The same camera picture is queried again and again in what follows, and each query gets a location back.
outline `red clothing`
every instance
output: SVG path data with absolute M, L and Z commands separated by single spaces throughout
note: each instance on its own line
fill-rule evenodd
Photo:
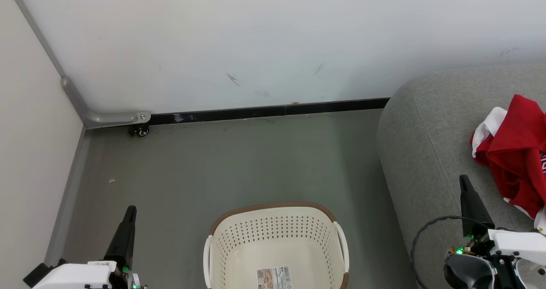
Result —
M 514 95 L 495 137 L 489 135 L 476 151 L 476 161 L 493 173 L 501 195 L 536 217 L 546 202 L 546 117 L 538 104 Z

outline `barcode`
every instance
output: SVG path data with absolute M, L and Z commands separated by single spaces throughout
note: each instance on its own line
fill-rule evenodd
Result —
M 285 266 L 283 270 L 285 270 L 285 281 L 287 283 L 291 283 L 292 281 L 290 280 L 290 270 L 288 269 L 288 266 Z

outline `gray fabric upholstery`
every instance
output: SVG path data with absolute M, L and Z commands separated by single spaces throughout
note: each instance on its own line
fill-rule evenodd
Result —
M 469 176 L 495 225 L 532 229 L 531 219 L 503 201 L 489 168 L 472 159 L 468 143 L 491 109 L 507 110 L 516 93 L 546 110 L 546 64 L 433 73 L 410 81 L 390 99 L 380 119 L 377 149 L 408 253 L 425 223 L 460 215 L 460 174 Z M 417 270 L 429 288 L 450 288 L 443 260 L 449 246 L 466 243 L 461 235 L 461 222 L 455 220 L 436 223 L 421 235 Z M 529 273 L 525 277 L 538 277 Z

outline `laundry basket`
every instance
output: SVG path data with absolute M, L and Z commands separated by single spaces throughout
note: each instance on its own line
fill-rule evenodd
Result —
M 209 289 L 345 289 L 349 249 L 319 204 L 258 205 L 216 220 L 203 272 Z

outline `gray metal frame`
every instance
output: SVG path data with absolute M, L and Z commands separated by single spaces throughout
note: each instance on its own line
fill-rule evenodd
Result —
M 99 113 L 90 109 L 80 92 L 78 92 L 76 85 L 67 77 L 59 60 L 57 60 L 53 50 L 47 43 L 47 40 L 45 40 L 43 33 L 41 33 L 41 30 L 25 5 L 25 2 L 23 2 L 23 0 L 15 0 L 15 2 L 19 6 L 19 9 L 21 9 L 25 19 L 49 56 L 53 66 L 55 66 L 57 72 L 61 76 L 63 89 L 87 129 L 123 126 L 128 124 L 144 124 L 150 120 L 151 115 L 149 112 Z

